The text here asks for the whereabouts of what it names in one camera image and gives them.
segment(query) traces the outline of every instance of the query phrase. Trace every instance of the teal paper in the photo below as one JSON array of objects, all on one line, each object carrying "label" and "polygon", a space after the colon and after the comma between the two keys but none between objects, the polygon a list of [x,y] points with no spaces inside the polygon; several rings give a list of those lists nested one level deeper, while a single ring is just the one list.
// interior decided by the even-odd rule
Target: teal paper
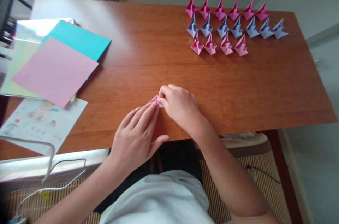
[{"label": "teal paper", "polygon": [[94,61],[98,61],[111,42],[107,38],[62,20],[47,34],[42,43],[49,37],[55,38]]}]

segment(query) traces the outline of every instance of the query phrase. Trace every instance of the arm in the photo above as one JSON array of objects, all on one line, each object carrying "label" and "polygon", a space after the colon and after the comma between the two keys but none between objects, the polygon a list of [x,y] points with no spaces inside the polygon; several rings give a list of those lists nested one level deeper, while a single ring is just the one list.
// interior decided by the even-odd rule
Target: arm
[{"label": "arm", "polygon": [[151,144],[158,113],[157,103],[131,111],[117,129],[107,159],[77,189],[39,218],[36,224],[84,223],[94,208],[169,138],[162,135]]},{"label": "arm", "polygon": [[199,112],[194,95],[170,84],[159,96],[168,115],[199,145],[234,223],[278,223],[256,184]]}]

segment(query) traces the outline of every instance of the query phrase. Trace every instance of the left hand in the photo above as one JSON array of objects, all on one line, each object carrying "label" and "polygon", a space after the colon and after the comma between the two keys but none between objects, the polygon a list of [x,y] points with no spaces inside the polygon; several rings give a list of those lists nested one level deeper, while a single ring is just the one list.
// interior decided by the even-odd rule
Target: left hand
[{"label": "left hand", "polygon": [[162,135],[151,143],[158,113],[156,102],[139,107],[131,111],[117,129],[109,159],[116,162],[125,177],[149,160],[170,138]]}]

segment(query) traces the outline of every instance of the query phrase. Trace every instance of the forearm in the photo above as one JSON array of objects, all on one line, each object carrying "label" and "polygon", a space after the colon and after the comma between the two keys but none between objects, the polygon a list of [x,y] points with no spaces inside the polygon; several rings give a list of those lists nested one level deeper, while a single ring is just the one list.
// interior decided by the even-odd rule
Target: forearm
[{"label": "forearm", "polygon": [[199,145],[218,192],[233,215],[260,216],[270,210],[256,184],[205,118],[191,136]]},{"label": "forearm", "polygon": [[39,218],[39,223],[84,223],[94,208],[125,179],[108,157],[77,189]]}]

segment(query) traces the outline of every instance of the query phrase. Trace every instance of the person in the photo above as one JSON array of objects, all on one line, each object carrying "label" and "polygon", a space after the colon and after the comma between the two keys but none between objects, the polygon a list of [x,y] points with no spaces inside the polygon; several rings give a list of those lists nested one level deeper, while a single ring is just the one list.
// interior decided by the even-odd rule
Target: person
[{"label": "person", "polygon": [[[160,88],[159,97],[166,113],[198,144],[233,223],[278,223],[256,184],[200,113],[195,96],[170,84]],[[149,160],[169,139],[161,135],[151,143],[158,103],[131,111],[118,127],[107,159],[36,223],[84,223],[96,206]],[[208,206],[196,177],[171,170],[147,175],[127,188],[103,211],[100,224],[213,223]]]}]

